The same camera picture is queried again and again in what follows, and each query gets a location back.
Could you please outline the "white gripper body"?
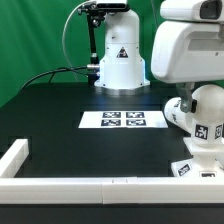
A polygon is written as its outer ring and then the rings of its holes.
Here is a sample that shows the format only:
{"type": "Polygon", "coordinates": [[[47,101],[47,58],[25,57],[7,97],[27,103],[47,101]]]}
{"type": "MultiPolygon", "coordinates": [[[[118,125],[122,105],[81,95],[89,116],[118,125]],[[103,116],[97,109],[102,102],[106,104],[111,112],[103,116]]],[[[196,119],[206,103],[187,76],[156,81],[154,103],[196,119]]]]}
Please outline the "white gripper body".
{"type": "Polygon", "coordinates": [[[224,79],[224,37],[212,23],[166,21],[155,35],[151,71],[165,83],[224,79]]]}

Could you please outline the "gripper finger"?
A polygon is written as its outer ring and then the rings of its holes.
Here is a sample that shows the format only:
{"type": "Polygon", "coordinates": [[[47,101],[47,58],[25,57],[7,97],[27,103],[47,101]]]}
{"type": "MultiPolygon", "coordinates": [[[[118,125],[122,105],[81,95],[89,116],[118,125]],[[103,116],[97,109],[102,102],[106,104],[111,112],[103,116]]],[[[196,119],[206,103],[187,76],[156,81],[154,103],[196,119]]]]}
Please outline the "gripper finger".
{"type": "Polygon", "coordinates": [[[192,98],[193,82],[178,83],[176,85],[178,94],[181,98],[180,109],[184,113],[194,113],[196,111],[197,101],[192,98]]]}

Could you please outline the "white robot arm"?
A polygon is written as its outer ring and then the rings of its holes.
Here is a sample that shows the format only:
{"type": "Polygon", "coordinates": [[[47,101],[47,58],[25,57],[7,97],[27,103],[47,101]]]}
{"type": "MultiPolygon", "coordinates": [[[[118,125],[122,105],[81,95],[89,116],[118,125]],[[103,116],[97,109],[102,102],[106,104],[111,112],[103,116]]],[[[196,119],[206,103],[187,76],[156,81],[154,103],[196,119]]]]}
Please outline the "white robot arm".
{"type": "MultiPolygon", "coordinates": [[[[144,84],[139,54],[139,18],[127,0],[96,0],[105,14],[105,55],[97,85],[107,90],[131,90],[144,84]]],[[[224,79],[224,0],[164,0],[164,22],[152,48],[151,72],[175,83],[181,110],[196,110],[191,89],[196,82],[224,79]]]]}

